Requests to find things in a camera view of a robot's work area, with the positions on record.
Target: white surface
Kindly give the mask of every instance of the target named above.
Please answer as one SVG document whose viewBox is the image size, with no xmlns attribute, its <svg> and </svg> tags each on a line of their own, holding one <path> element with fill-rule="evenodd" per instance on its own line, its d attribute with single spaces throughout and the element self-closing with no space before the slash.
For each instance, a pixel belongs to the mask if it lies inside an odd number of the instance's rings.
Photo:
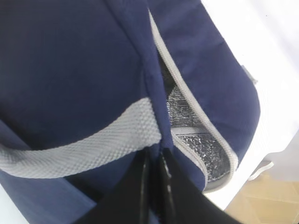
<svg viewBox="0 0 299 224">
<path fill-rule="evenodd" d="M 281 181 L 299 181 L 299 131 L 287 148 L 280 153 L 271 153 L 265 157 L 273 161 L 275 166 L 269 169 L 268 174 L 273 179 Z"/>
<path fill-rule="evenodd" d="M 28 224 L 1 185 L 0 224 Z"/>
<path fill-rule="evenodd" d="M 271 11 L 271 5 L 279 0 L 259 1 Z M 260 16 L 263 9 L 255 8 L 258 6 L 250 0 L 203 0 L 203 3 L 239 63 L 258 81 L 256 88 L 261 105 L 256 134 L 236 174 L 226 187 L 206 194 L 225 209 L 266 154 L 284 150 L 295 135 L 299 127 L 299 73 L 293 55 Z M 297 0 L 287 0 L 287 3 L 285 10 L 298 9 Z M 297 22 L 294 20 L 288 26 L 289 35 L 298 26 Z"/>
<path fill-rule="evenodd" d="M 299 70 L 298 0 L 250 0 L 263 23 L 274 34 L 290 62 Z"/>
</svg>

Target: tan floor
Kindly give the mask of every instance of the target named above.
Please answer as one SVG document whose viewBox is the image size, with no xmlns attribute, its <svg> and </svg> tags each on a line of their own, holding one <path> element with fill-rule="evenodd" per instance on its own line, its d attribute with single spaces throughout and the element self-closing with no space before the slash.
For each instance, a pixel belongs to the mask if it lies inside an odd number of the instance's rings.
<svg viewBox="0 0 299 224">
<path fill-rule="evenodd" d="M 246 182 L 226 212 L 244 224 L 298 224 L 299 182 L 261 174 Z"/>
</svg>

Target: gray piping trim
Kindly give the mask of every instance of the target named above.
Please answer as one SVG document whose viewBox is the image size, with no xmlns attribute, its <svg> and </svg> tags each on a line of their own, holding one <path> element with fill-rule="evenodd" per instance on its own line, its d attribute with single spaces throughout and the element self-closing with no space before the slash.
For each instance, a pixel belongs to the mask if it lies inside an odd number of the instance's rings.
<svg viewBox="0 0 299 224">
<path fill-rule="evenodd" d="M 143 98 L 106 128 L 67 146 L 19 151 L 0 145 L 0 169 L 24 178 L 59 178 L 97 168 L 160 139 L 150 99 Z"/>
<path fill-rule="evenodd" d="M 208 181 L 208 172 L 206 165 L 203 160 L 194 152 L 189 146 L 187 146 L 183 141 L 181 141 L 173 132 L 172 139 L 174 145 L 189 159 L 191 160 L 204 174 L 205 176 L 205 187 L 207 186 Z"/>
<path fill-rule="evenodd" d="M 204 127 L 172 127 L 171 131 L 176 135 L 194 135 L 194 134 L 202 134 L 209 133 Z"/>
<path fill-rule="evenodd" d="M 162 39 L 159 29 L 154 21 L 154 18 L 152 14 L 149 11 L 149 19 L 150 24 L 152 28 L 152 33 L 154 37 L 154 41 L 156 44 L 156 47 L 164 60 L 165 65 L 167 66 L 171 76 L 173 77 L 175 83 L 177 84 L 178 88 L 182 92 L 183 96 L 185 97 L 187 103 L 192 108 L 193 112 L 198 116 L 201 123 L 204 125 L 204 127 L 213 135 L 213 137 L 219 142 L 219 144 L 222 146 L 226 154 L 228 155 L 229 162 L 230 162 L 230 172 L 228 175 L 227 180 L 225 183 L 220 186 L 219 188 L 224 187 L 232 178 L 233 174 L 235 173 L 239 160 L 231 146 L 228 144 L 228 142 L 223 138 L 223 136 L 219 133 L 219 131 L 216 129 L 216 127 L 212 124 L 206 113 L 203 111 L 199 103 L 197 102 L 196 98 L 193 96 L 192 92 L 190 91 L 189 87 L 185 83 L 184 79 L 182 78 L 182 75 L 177 68 L 175 62 L 173 61 L 165 43 Z"/>
</svg>

